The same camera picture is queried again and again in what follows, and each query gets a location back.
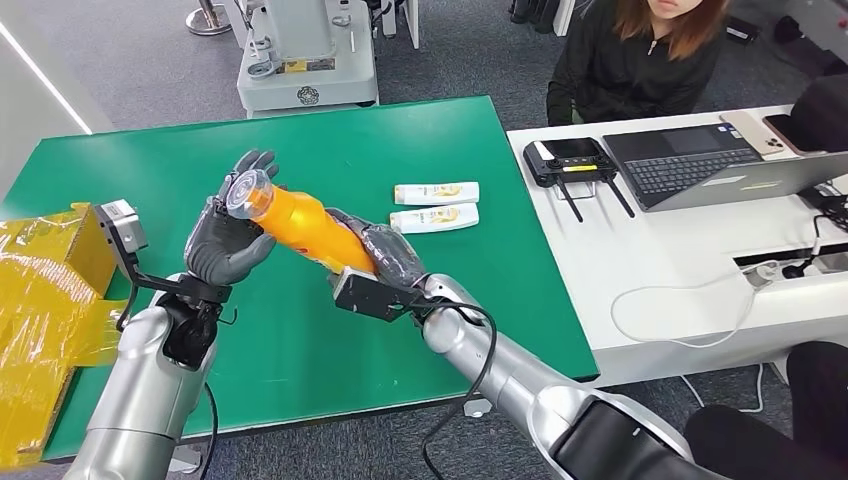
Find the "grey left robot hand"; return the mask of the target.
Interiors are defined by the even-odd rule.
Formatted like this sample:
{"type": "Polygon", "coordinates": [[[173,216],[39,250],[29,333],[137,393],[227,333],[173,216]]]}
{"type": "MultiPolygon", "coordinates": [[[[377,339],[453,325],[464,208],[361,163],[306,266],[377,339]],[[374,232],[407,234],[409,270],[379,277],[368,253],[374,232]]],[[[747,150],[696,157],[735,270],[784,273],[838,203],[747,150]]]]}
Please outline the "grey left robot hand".
{"type": "Polygon", "coordinates": [[[229,286],[243,281],[265,261],[276,240],[256,223],[229,215],[226,196],[236,179],[260,169],[274,177],[279,167],[272,151],[246,152],[225,175],[218,191],[206,199],[185,249],[186,270],[209,285],[229,286]]]}

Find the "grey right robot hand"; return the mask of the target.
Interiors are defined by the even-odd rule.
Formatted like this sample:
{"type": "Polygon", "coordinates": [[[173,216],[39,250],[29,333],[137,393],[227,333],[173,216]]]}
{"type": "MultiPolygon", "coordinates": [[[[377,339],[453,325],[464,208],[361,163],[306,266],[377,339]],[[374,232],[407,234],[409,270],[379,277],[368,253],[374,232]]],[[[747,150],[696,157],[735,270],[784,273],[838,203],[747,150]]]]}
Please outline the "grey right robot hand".
{"type": "Polygon", "coordinates": [[[414,287],[427,275],[418,254],[407,240],[389,225],[377,224],[338,208],[327,213],[345,225],[361,242],[376,266],[376,275],[396,287],[414,287]]]}

